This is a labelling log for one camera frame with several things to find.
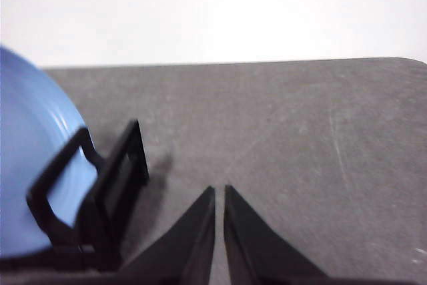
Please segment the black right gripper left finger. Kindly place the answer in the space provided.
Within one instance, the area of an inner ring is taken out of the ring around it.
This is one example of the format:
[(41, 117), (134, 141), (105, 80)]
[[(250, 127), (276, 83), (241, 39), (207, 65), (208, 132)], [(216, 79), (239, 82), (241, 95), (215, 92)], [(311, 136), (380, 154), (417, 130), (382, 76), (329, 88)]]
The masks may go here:
[(206, 188), (178, 221), (119, 272), (123, 284), (208, 284), (216, 201)]

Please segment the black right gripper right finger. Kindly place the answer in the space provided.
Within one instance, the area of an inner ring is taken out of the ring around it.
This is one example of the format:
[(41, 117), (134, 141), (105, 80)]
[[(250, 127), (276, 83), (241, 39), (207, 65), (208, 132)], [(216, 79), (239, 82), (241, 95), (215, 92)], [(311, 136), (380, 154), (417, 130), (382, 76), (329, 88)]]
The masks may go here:
[(326, 284), (331, 280), (277, 235), (231, 185), (225, 187), (224, 243), (232, 284)]

